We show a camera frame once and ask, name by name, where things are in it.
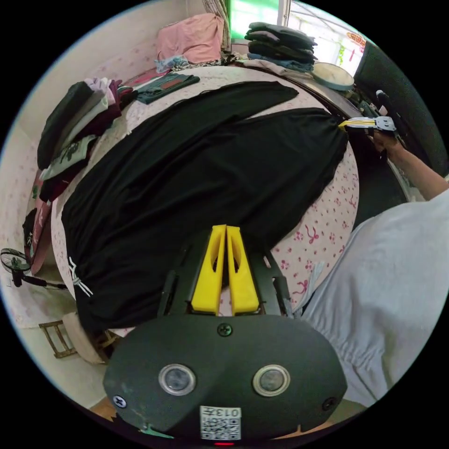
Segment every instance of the screw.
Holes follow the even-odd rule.
[[[327,398],[323,402],[323,405],[322,405],[323,410],[325,412],[327,412],[328,410],[330,410],[335,405],[336,402],[337,402],[336,398]]]
[[[112,398],[112,402],[114,402],[114,404],[117,407],[120,407],[120,408],[125,408],[126,407],[126,401],[121,396],[115,395]]]
[[[232,327],[229,324],[222,323],[218,326],[217,332],[221,337],[228,337],[232,334]]]

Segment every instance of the window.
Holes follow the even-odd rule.
[[[288,26],[315,38],[318,45],[314,53],[318,61],[336,64],[354,76],[367,39],[337,17],[296,0],[228,1],[232,39],[243,39],[251,22]],[[282,11],[286,11],[288,2],[290,14],[283,18]]]
[[[296,0],[291,2],[287,26],[315,38],[314,54],[319,62],[336,64],[354,76],[366,41],[356,29],[325,11]],[[360,42],[348,34],[359,38]]]
[[[277,23],[279,0],[230,0],[231,38],[243,39],[251,22]]]

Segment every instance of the white drawstring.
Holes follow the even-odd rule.
[[[80,278],[78,276],[75,275],[75,270],[76,270],[76,265],[73,263],[73,260],[71,257],[69,257],[69,264],[71,265],[70,268],[70,272],[72,273],[72,281],[73,281],[73,285],[77,285],[81,290],[83,290],[83,292],[87,295],[87,296],[91,296],[93,295],[92,291],[90,290],[90,288],[88,288],[86,285],[84,285]]]

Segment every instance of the wooden stool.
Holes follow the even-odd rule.
[[[64,336],[59,329],[59,326],[64,325],[67,335],[72,342],[73,347],[70,348],[64,339]],[[118,335],[114,335],[110,331],[103,332],[99,337],[90,337],[86,331],[81,327],[78,314],[76,312],[68,313],[62,317],[62,320],[52,321],[50,323],[40,324],[39,327],[47,337],[54,356],[57,359],[68,357],[72,354],[78,354],[86,362],[92,364],[108,363],[109,357],[105,352],[105,348],[110,347],[119,340]],[[53,328],[58,336],[64,351],[58,351],[54,342],[52,341],[48,329]]]

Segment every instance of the bed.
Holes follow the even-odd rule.
[[[115,120],[112,128],[99,139],[88,166],[76,176],[64,193],[53,203],[51,239],[55,259],[61,276],[73,296],[75,295],[67,261],[65,232],[61,222],[64,204],[83,176],[119,140],[145,119],[179,100],[193,97],[202,91],[243,81],[279,81],[281,84],[293,87],[299,92],[293,100],[267,109],[256,116],[295,108],[317,107],[325,109],[317,99],[301,87],[269,73],[234,66],[198,67],[186,69],[181,73],[197,75],[200,82],[166,95],[150,105],[144,105],[137,101],[133,102],[123,111],[122,117]],[[342,254],[354,226],[358,199],[357,164],[352,148],[348,144],[343,161],[339,164],[333,181],[325,188],[321,197],[310,206],[297,227],[272,249],[275,260],[287,278],[294,310],[298,307],[304,295],[310,294],[308,284],[315,264],[321,262],[323,267],[314,284],[316,288]],[[221,297],[220,315],[231,315],[230,296],[229,291],[226,290]],[[123,337],[130,330],[131,328],[113,329],[112,331]]]

